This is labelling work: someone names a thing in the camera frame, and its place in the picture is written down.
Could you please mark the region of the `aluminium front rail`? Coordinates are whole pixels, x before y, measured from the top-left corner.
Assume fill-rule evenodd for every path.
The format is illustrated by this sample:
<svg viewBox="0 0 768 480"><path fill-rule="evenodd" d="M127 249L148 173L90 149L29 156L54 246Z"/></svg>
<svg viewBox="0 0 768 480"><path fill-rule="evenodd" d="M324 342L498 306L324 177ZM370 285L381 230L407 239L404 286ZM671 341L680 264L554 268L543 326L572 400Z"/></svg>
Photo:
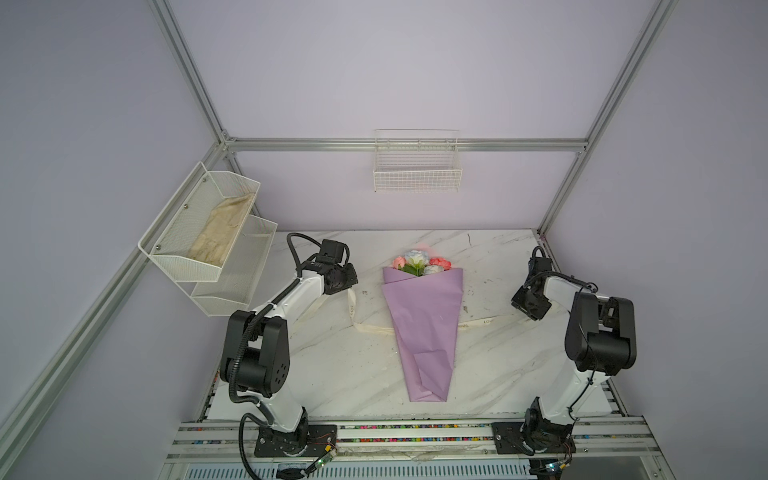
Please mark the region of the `aluminium front rail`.
<svg viewBox="0 0 768 480"><path fill-rule="evenodd" d="M499 419L337 422L334 445L341 460L443 460L498 457L491 424ZM167 463L235 462L239 459L236 421L184 423ZM661 453L641 417L591 417L573 427L576 458L654 456Z"/></svg>

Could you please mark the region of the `light pink fake rose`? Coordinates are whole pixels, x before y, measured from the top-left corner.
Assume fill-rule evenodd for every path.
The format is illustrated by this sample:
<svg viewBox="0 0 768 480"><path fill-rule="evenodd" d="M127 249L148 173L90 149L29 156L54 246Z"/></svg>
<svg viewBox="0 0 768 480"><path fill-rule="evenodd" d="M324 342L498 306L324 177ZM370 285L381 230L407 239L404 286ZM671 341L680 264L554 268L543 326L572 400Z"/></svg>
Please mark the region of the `light pink fake rose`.
<svg viewBox="0 0 768 480"><path fill-rule="evenodd" d="M392 267L397 270L402 270L406 265L406 259L403 256L398 256L393 260Z"/></svg>

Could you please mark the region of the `white mesh upper shelf basket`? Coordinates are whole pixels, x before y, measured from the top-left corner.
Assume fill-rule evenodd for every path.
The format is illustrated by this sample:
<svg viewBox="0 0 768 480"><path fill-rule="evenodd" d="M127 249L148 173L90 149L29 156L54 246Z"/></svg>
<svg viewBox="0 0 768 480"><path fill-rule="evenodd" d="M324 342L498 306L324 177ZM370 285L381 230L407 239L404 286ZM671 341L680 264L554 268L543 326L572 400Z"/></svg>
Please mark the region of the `white mesh upper shelf basket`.
<svg viewBox="0 0 768 480"><path fill-rule="evenodd" d="M256 180L198 163L138 248L174 282L216 282L259 189Z"/></svg>

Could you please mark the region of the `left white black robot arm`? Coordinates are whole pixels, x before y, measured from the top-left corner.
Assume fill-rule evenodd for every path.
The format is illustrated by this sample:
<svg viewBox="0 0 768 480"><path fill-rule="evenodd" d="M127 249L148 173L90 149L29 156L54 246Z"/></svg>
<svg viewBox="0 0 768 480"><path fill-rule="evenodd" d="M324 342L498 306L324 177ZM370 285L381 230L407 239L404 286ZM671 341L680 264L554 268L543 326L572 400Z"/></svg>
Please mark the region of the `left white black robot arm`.
<svg viewBox="0 0 768 480"><path fill-rule="evenodd" d="M288 392L289 324L317 301L351 289L358 276L347 244L320 241L298 232L286 236L294 276L279 293L253 310L228 319L219 375L235 405L247 405L256 419L280 433L294 433L306 413Z"/></svg>

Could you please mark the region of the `white blue fake rose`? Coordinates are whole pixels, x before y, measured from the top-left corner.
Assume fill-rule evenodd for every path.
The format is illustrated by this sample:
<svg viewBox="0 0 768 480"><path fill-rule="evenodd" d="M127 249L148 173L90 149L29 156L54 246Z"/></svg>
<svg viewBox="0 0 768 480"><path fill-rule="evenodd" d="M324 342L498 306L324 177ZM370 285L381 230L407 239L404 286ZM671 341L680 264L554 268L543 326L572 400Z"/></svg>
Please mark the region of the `white blue fake rose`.
<svg viewBox="0 0 768 480"><path fill-rule="evenodd" d="M405 264L402 270L414 275L422 276L425 268L429 265L430 257L425 251L411 250L404 255Z"/></svg>

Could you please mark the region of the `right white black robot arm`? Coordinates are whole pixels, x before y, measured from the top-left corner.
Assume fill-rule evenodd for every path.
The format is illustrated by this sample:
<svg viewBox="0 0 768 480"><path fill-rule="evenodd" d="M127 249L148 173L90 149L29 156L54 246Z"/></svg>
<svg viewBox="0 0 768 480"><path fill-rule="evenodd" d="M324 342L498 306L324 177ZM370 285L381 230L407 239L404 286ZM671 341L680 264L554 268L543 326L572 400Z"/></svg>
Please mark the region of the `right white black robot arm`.
<svg viewBox="0 0 768 480"><path fill-rule="evenodd" d="M551 387L528 408L523 428L530 436L565 436L597 387L635 364L634 304L603 296L597 284L556 271L553 260L537 246L511 305L534 321L543 320L555 305L568 314L567 361Z"/></svg>

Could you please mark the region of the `beige cloth in basket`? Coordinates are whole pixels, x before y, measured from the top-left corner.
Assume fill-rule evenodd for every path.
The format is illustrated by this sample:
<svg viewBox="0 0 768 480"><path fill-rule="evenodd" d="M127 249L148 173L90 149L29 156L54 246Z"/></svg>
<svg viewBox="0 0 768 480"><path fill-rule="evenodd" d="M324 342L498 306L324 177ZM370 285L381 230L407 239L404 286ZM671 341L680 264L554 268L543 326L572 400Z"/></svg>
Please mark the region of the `beige cloth in basket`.
<svg viewBox="0 0 768 480"><path fill-rule="evenodd" d="M222 267L255 197L255 193L230 197L214 207L203 230L189 249L187 257L205 264Z"/></svg>

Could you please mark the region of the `red pink fake rose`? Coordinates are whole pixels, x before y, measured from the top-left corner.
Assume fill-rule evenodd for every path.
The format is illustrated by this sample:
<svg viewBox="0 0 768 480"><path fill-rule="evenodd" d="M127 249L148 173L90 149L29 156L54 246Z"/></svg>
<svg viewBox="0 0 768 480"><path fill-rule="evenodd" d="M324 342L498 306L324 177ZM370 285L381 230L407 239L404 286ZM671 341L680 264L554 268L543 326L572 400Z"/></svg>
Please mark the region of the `red pink fake rose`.
<svg viewBox="0 0 768 480"><path fill-rule="evenodd" d="M445 259L443 257L432 257L429 260L429 266L430 267L439 267L443 271L447 271L447 270L450 270L452 268L452 263L449 260L447 260L447 259Z"/></svg>

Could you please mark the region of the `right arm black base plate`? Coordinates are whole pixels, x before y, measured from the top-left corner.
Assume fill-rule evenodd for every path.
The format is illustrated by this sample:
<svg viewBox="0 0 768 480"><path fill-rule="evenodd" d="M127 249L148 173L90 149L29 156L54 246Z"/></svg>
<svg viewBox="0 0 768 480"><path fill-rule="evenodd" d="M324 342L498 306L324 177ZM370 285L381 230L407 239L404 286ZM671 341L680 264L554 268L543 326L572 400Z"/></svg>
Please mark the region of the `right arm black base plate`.
<svg viewBox="0 0 768 480"><path fill-rule="evenodd" d="M498 454L573 453L573 425L560 425L543 420L535 426L525 422L494 422L492 437Z"/></svg>

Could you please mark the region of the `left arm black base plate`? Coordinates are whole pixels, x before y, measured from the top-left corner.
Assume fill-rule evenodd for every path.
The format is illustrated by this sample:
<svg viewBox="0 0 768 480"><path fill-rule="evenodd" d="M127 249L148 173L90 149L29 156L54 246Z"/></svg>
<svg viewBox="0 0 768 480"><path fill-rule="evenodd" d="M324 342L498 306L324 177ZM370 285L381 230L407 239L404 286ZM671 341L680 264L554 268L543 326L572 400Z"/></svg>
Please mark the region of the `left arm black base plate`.
<svg viewBox="0 0 768 480"><path fill-rule="evenodd" d="M333 424L301 424L291 433L261 427L253 454L257 458L320 457L336 444L337 434Z"/></svg>

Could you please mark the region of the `pink purple wrapping paper sheet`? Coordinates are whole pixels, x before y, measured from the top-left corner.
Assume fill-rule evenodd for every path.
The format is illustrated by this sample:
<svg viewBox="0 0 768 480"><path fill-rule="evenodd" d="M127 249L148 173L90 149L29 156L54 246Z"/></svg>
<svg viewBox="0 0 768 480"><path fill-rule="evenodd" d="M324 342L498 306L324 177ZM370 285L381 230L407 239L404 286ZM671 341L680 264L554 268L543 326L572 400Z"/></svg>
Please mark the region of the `pink purple wrapping paper sheet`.
<svg viewBox="0 0 768 480"><path fill-rule="evenodd" d="M455 367L464 270L415 276L383 270L382 292L396 336L409 400L448 400Z"/></svg>

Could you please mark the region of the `white mesh shelf basket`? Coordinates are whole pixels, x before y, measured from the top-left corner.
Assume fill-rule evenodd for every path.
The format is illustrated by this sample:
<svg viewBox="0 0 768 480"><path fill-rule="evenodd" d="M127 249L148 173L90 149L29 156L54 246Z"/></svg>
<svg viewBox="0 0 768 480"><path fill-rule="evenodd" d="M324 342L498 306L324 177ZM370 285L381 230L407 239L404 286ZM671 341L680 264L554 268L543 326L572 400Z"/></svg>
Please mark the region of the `white mesh shelf basket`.
<svg viewBox="0 0 768 480"><path fill-rule="evenodd" d="M196 283L189 298L208 317L248 310L267 262L278 224L248 215L216 282Z"/></svg>
<svg viewBox="0 0 768 480"><path fill-rule="evenodd" d="M216 282L259 189L256 180L198 163L138 248L174 282Z"/></svg>

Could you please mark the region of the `white mesh lower shelf basket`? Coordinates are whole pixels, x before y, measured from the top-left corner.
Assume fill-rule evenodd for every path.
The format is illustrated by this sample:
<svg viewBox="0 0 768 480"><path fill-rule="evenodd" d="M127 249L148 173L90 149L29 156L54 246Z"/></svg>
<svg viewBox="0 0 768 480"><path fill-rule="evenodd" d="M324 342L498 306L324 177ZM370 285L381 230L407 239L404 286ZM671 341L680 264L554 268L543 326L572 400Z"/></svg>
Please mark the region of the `white mesh lower shelf basket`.
<svg viewBox="0 0 768 480"><path fill-rule="evenodd" d="M196 283L189 298L208 317L248 310L267 262L278 224L248 215L216 282Z"/></svg>

